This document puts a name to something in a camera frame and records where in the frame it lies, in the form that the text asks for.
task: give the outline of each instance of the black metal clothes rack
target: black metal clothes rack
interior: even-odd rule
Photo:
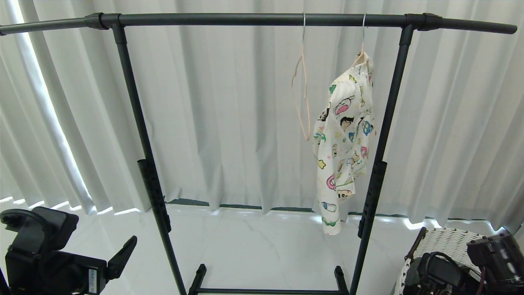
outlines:
[[[140,105],[138,91],[133,75],[127,40],[124,27],[130,26],[173,26],[173,25],[215,25],[215,26],[302,26],[304,18],[306,26],[362,26],[363,14],[210,14],[210,13],[184,13],[184,14],[103,14],[95,13],[81,18],[48,20],[44,22],[26,23],[0,26],[0,36],[31,32],[56,30],[66,28],[89,27],[99,30],[112,29],[116,46],[120,55],[122,70],[124,73],[127,91],[133,107],[138,133],[145,159],[138,161],[142,178],[147,190],[155,220],[160,232],[163,246],[166,250],[169,265],[173,272],[180,295],[197,295],[198,293],[236,293],[236,294],[328,294],[328,295],[356,295],[358,282],[361,277],[366,250],[371,236],[373,220],[380,197],[380,191],[386,174],[387,163],[384,162],[384,151],[389,135],[389,129],[393,119],[395,104],[397,102],[402,74],[408,55],[409,45],[413,32],[429,31],[439,28],[458,29],[491,32],[498,34],[513,34],[517,26],[476,22],[472,20],[449,19],[434,14],[405,14],[405,15],[379,15],[367,14],[365,25],[368,27],[399,27],[400,33],[399,51],[393,72],[391,87],[377,152],[373,164],[372,175],[369,181],[368,192],[363,209],[362,219],[358,227],[358,236],[361,238],[360,247],[356,259],[351,288],[348,290],[344,274],[340,266],[335,268],[335,279],[338,290],[261,290],[261,289],[210,289],[202,288],[202,281],[206,273],[206,267],[201,264],[196,271],[195,279],[189,292],[186,292],[180,269],[174,255],[173,246],[169,239],[171,225],[166,205],[163,200],[162,189],[157,174],[155,159],[149,142],[144,114]]]

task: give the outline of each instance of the floor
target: floor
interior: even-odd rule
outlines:
[[[1,204],[1,210],[21,205]],[[350,216],[336,236],[322,232],[314,213],[270,212],[168,205],[170,233],[186,288],[200,263],[207,266],[204,288],[335,290],[333,270],[340,265],[348,286],[358,252],[359,216]],[[421,226],[405,218],[377,217],[358,294],[390,294],[403,257]],[[450,221],[446,227],[493,234],[486,222]],[[136,235],[138,244],[121,278],[110,281],[102,295],[177,294],[152,212],[112,213],[81,217],[64,251],[109,260]],[[5,253],[15,233],[1,230]],[[5,273],[4,261],[1,262]]]

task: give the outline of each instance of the beige hanger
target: beige hanger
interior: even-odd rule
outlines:
[[[362,19],[362,48],[361,48],[360,53],[357,55],[357,58],[355,58],[355,61],[350,66],[350,68],[353,68],[357,64],[357,62],[364,56],[364,40],[366,39],[366,35],[364,34],[365,23],[366,23],[366,14],[364,13],[364,18]]]
[[[291,78],[291,95],[293,96],[293,102],[295,103],[295,108],[297,109],[298,119],[300,120],[300,127],[302,128],[302,133],[304,134],[305,140],[309,141],[309,137],[311,134],[311,118],[310,118],[311,116],[309,112],[309,101],[308,101],[308,97],[306,96],[306,92],[308,89],[308,77],[305,74],[305,59],[304,59],[305,13],[302,12],[302,15],[304,16],[304,26],[302,29],[302,47],[301,47],[300,58],[297,61],[297,65],[295,66],[293,77]],[[295,99],[294,92],[293,92],[293,81],[295,77],[297,76],[298,65],[300,64],[300,62],[302,62],[302,69],[304,70],[304,100],[305,100],[306,109],[308,111],[308,132],[307,133],[305,131],[304,124],[302,123],[302,116],[300,115],[300,107],[297,104],[297,100]]]

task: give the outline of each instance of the basket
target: basket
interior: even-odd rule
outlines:
[[[471,240],[477,240],[482,238],[481,235],[472,233],[471,231],[460,230],[456,228],[435,228],[426,229],[422,227],[420,232],[409,250],[408,254],[404,257],[404,266],[400,271],[400,275],[395,283],[394,295],[403,295],[405,286],[417,285],[419,277],[417,274],[417,266],[419,257],[422,257],[424,253],[431,253],[434,251],[440,251],[446,253],[451,257],[459,266],[466,266],[472,269],[476,273],[480,273],[478,267],[476,267],[467,255],[467,245]],[[450,294],[450,290],[444,290],[440,294]]]

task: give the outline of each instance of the rack base bar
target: rack base bar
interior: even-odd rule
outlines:
[[[219,289],[219,288],[200,288],[207,269],[204,264],[200,264],[196,271],[193,284],[189,288],[188,295],[197,295],[199,293],[222,293],[222,294],[295,294],[295,295],[348,295],[344,273],[342,268],[335,268],[335,279],[339,287],[338,290],[278,290],[278,289]]]

